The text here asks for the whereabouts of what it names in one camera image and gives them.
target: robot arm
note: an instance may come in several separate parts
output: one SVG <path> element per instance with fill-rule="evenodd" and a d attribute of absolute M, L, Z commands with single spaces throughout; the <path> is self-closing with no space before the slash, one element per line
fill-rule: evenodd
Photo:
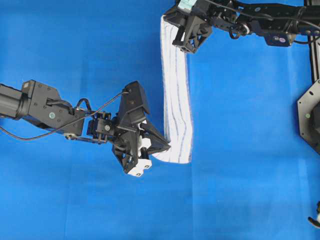
<path fill-rule="evenodd" d="M 111 113 L 101 110 L 118 96 L 121 96 L 119 111 L 112 118 Z M 140 177 L 145 169 L 152 166 L 149 155 L 166 151 L 170 146 L 148 121 L 146 114 L 150 111 L 147 98 L 137 81 L 128 84 L 116 97 L 93 111 L 87 99 L 81 99 L 76 107 L 72 107 L 61 99 L 55 88 L 34 80 L 23 83 L 22 90 L 0 84 L 0 117 L 23 119 L 50 132 L 38 137 L 21 138 L 2 127 L 0 130 L 22 141 L 58 133 L 68 140 L 99 145 L 110 142 L 124 172 Z M 86 103 L 87 110 L 80 108 L 82 102 Z M 82 137 L 84 119 L 87 117 L 92 117 L 87 128 L 87 135 L 92 138 Z"/>
<path fill-rule="evenodd" d="M 320 36 L 320 6 L 178 0 L 164 14 L 164 20 L 179 28 L 173 45 L 187 53 L 198 50 L 212 34 L 212 27 L 228 32 L 232 39 L 255 33 L 277 47 L 298 42 L 297 35 Z"/>

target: towel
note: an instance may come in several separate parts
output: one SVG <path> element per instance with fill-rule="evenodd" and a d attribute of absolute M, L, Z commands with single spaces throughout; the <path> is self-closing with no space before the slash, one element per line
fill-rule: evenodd
<path fill-rule="evenodd" d="M 164 136 L 168 151 L 153 156 L 161 161 L 187 164 L 192 159 L 193 118 L 186 53 L 172 45 L 178 28 L 161 18 L 161 58 L 164 89 Z"/>

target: white towel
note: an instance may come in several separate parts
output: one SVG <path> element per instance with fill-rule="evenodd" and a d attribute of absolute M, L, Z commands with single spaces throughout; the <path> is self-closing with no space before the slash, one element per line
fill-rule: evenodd
<path fill-rule="evenodd" d="M 161 18 L 161 55 L 164 88 L 164 136 L 168 151 L 156 153 L 157 159 L 187 164 L 192 159 L 193 119 L 190 105 L 186 53 L 172 45 L 178 28 Z"/>

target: folded cloth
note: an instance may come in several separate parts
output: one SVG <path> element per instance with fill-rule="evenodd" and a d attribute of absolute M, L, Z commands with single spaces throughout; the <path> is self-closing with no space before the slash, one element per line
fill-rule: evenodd
<path fill-rule="evenodd" d="M 172 45 L 178 28 L 161 18 L 161 55 L 164 89 L 164 136 L 168 151 L 153 156 L 169 163 L 192 159 L 193 119 L 190 105 L 187 55 Z"/>

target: metal bracket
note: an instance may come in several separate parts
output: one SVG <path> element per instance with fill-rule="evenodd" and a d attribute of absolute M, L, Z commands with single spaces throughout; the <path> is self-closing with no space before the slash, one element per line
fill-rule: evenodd
<path fill-rule="evenodd" d="M 300 136 L 320 154 L 320 136 L 312 127 L 312 111 L 320 102 L 320 80 L 297 101 Z"/>

